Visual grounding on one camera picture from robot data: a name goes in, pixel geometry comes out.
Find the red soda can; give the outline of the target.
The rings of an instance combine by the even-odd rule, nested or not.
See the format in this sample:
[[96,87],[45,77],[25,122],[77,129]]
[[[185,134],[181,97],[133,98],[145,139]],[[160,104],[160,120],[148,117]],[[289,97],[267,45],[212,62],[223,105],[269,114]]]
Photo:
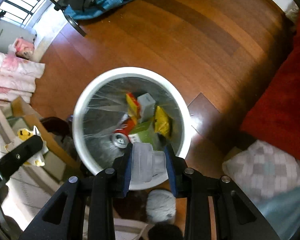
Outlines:
[[111,142],[114,146],[124,149],[127,147],[129,140],[129,132],[135,127],[135,124],[131,118],[126,119],[111,133]]

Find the right pink floral curtain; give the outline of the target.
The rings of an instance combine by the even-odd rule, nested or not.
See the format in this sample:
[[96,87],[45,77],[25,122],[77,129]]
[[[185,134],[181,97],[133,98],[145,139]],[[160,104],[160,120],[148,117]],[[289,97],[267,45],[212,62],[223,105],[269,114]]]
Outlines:
[[36,80],[45,70],[45,64],[27,58],[33,52],[34,44],[23,38],[16,38],[8,46],[8,53],[0,52],[0,100],[11,102],[21,97],[26,103],[31,102]]

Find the grey cosmetic carton box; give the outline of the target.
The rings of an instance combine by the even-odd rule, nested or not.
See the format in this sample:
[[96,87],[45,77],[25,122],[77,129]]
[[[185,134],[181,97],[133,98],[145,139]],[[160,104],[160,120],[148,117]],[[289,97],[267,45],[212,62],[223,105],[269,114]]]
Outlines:
[[138,96],[137,102],[140,105],[140,118],[138,119],[138,123],[140,124],[154,116],[156,101],[149,93],[146,93]]

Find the checked grey pillow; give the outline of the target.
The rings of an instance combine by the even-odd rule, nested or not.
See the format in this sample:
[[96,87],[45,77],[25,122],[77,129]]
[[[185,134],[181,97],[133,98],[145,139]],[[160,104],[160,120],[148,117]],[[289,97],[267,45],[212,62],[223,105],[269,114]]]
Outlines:
[[300,187],[300,161],[265,141],[230,157],[222,169],[255,202]]

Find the green white tissue box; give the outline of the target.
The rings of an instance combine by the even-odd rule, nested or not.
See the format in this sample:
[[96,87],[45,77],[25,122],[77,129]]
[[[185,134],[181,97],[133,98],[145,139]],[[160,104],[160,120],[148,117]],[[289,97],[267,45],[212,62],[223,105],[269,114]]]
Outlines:
[[137,124],[128,134],[131,143],[144,142],[154,144],[155,132],[153,127],[153,120]]

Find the yellow cigarette box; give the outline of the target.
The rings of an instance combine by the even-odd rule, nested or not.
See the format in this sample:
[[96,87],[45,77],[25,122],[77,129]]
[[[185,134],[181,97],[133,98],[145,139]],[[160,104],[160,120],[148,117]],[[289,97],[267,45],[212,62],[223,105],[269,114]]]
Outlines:
[[128,115],[134,124],[137,124],[140,119],[140,104],[132,93],[126,94],[126,102],[128,104]]

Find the red blanket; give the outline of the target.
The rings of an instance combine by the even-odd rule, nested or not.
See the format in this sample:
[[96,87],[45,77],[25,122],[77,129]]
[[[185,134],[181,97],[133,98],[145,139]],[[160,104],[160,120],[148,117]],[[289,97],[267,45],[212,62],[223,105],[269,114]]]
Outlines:
[[247,113],[240,130],[300,161],[300,14],[292,52]]

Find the yellow snack bag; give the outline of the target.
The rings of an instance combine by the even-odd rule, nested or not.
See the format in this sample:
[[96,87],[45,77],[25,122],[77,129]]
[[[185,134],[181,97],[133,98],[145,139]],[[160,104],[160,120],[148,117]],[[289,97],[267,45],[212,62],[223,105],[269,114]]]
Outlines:
[[166,139],[170,139],[172,134],[172,119],[160,106],[155,110],[154,131]]

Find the white yellow wrapper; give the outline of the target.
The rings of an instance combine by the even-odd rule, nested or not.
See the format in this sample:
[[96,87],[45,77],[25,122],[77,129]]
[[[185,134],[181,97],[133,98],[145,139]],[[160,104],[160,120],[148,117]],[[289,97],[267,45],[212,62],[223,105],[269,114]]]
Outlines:
[[20,128],[14,139],[4,146],[6,152],[14,152],[18,160],[24,160],[24,166],[42,167],[45,165],[44,154],[49,149],[36,126],[32,130]]

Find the white round trash bin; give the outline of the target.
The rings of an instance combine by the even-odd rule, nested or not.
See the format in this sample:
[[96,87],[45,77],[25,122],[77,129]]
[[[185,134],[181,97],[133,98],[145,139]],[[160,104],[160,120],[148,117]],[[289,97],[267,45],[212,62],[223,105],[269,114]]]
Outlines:
[[168,179],[164,149],[185,158],[190,114],[179,91],[161,75],[137,67],[109,70],[79,97],[72,124],[75,148],[92,174],[111,167],[133,146],[131,190]]

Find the checked white tablecloth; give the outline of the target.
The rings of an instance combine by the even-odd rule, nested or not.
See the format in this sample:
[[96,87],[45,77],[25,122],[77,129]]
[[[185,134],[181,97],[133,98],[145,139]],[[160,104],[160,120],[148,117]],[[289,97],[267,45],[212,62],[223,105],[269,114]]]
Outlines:
[[[13,219],[11,229],[19,234],[24,231],[60,186],[42,167],[19,168],[0,190],[3,213]],[[116,239],[147,239],[151,227],[141,221],[115,217],[114,228]]]

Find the clear plastic cup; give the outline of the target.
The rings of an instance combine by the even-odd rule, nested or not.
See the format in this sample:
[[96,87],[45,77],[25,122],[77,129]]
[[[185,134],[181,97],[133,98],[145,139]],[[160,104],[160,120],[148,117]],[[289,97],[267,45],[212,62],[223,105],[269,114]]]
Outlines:
[[154,176],[166,172],[163,151],[153,150],[149,143],[135,142],[132,149],[131,180],[135,183],[150,182]]

